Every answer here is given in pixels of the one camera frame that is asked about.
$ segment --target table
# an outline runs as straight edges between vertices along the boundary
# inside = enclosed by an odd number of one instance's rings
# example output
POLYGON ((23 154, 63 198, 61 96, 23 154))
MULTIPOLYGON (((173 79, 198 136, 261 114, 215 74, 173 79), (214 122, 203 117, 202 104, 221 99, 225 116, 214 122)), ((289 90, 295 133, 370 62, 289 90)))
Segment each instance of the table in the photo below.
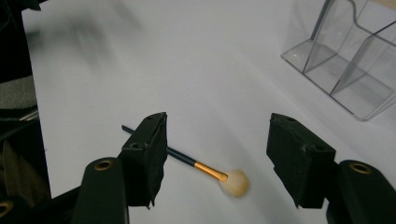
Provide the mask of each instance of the table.
POLYGON ((131 128, 168 114, 168 145, 221 171, 243 169, 243 198, 168 158, 156 206, 131 223, 327 223, 296 209, 265 155, 269 119, 293 117, 396 186, 396 108, 354 119, 280 58, 292 1, 51 0, 23 12, 52 196, 117 156, 131 128))

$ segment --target makeup brush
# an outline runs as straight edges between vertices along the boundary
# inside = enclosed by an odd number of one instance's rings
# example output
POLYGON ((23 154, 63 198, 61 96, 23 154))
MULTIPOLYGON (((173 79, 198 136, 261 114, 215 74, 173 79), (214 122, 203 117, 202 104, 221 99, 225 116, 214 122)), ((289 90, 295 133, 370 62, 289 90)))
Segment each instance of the makeup brush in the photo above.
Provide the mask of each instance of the makeup brush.
MULTIPOLYGON (((122 129, 132 134, 134 130, 122 125, 122 129)), ((229 194, 233 195, 234 197, 240 197, 244 195, 248 191, 248 177, 242 170, 233 170, 231 172, 220 172, 217 171, 195 159, 173 149, 168 148, 168 155, 174 157, 179 161, 183 161, 184 163, 188 164, 189 166, 194 167, 197 170, 200 170, 208 175, 213 176, 216 178, 221 187, 229 194)))

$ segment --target gold ferrule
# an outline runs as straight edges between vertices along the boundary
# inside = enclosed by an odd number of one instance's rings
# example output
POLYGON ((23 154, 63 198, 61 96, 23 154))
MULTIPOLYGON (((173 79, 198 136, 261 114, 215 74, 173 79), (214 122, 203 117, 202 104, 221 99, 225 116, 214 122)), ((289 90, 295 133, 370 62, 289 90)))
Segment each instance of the gold ferrule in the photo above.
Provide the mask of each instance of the gold ferrule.
POLYGON ((228 178, 228 176, 226 174, 224 174, 220 171, 217 171, 213 168, 210 168, 198 161, 194 164, 194 167, 208 175, 215 177, 217 180, 222 181, 222 182, 226 181, 228 178))

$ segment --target clear acrylic organizer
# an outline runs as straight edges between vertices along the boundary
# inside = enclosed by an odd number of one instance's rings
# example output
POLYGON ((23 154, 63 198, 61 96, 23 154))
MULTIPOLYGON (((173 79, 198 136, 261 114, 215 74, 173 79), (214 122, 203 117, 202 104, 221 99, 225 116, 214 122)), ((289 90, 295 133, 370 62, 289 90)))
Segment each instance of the clear acrylic organizer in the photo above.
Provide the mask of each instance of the clear acrylic organizer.
POLYGON ((396 102, 396 4, 296 0, 282 58, 357 119, 396 102), (316 22, 307 15, 317 13, 316 22))

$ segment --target black handle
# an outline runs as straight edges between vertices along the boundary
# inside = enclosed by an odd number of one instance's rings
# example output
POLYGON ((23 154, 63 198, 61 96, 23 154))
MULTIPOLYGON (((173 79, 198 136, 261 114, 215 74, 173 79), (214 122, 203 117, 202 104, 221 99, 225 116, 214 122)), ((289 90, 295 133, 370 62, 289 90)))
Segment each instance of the black handle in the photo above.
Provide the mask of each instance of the black handle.
MULTIPOLYGON (((121 128, 125 132, 130 133, 130 134, 132 134, 134 132, 134 130, 132 130, 132 129, 124 126, 124 125, 121 125, 121 128)), ((189 157, 189 156, 187 156, 187 155, 185 155, 185 154, 183 154, 183 153, 181 153, 181 152, 179 152, 179 151, 177 151, 177 150, 175 150, 175 149, 173 149, 171 147, 168 148, 168 155, 172 156, 175 159, 178 159, 179 161, 183 161, 184 163, 186 163, 186 164, 188 164, 189 166, 192 166, 192 167, 194 167, 194 165, 196 163, 195 159, 193 159, 193 158, 191 158, 191 157, 189 157)))

